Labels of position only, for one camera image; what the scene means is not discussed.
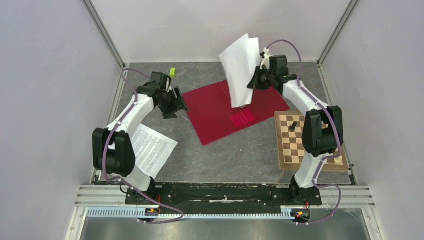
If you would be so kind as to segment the white paper stack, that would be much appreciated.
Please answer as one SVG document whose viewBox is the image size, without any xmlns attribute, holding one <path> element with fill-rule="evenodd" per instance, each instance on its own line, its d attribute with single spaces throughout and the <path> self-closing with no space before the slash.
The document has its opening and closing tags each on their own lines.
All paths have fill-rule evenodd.
<svg viewBox="0 0 424 240">
<path fill-rule="evenodd" d="M 245 34 L 227 47 L 219 59 L 229 87 L 231 107 L 250 105 L 254 90 L 248 84 L 260 61 L 259 39 Z"/>
</svg>

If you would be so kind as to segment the red clip file folder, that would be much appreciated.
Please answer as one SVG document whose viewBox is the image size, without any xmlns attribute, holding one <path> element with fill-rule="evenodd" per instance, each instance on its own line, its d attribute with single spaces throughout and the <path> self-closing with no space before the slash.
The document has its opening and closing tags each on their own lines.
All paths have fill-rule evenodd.
<svg viewBox="0 0 424 240">
<path fill-rule="evenodd" d="M 254 90 L 251 104 L 232 108 L 226 80 L 183 94 L 188 117 L 203 146 L 268 120 L 289 105 L 275 89 Z"/>
</svg>

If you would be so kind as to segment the printed text paper sheet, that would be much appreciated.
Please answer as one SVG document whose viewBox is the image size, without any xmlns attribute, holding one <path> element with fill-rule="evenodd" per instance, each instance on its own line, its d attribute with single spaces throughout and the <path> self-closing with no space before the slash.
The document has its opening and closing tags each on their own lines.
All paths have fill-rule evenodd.
<svg viewBox="0 0 424 240">
<path fill-rule="evenodd" d="M 131 137 L 135 165 L 147 176 L 155 179 L 168 161 L 178 142 L 140 124 Z"/>
</svg>

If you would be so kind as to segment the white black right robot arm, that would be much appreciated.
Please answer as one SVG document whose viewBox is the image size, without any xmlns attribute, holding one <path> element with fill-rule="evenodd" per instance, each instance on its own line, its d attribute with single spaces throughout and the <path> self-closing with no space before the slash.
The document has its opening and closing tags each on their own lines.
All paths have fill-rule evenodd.
<svg viewBox="0 0 424 240">
<path fill-rule="evenodd" d="M 302 145 L 305 155 L 297 173 L 289 185 L 289 199 L 302 204 L 314 197 L 317 181 L 324 164 L 342 146 L 343 113 L 340 107 L 330 106 L 319 100 L 296 74 L 290 74 L 285 55 L 272 55 L 262 52 L 262 62 L 255 68 L 254 75 L 247 85 L 253 90 L 278 91 L 300 110 L 305 118 L 302 131 Z"/>
</svg>

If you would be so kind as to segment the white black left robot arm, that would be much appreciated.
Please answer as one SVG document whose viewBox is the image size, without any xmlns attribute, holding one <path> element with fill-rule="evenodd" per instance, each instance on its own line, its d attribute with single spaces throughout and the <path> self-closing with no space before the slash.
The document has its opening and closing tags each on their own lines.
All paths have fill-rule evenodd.
<svg viewBox="0 0 424 240">
<path fill-rule="evenodd" d="M 108 126 L 92 134 L 93 166 L 106 181 L 119 180 L 138 189 L 145 204 L 153 203 L 157 191 L 151 182 L 168 161 L 178 142 L 142 124 L 155 109 L 165 120 L 188 111 L 183 95 L 172 78 L 152 72 L 149 81 L 139 86 L 122 113 Z"/>
</svg>

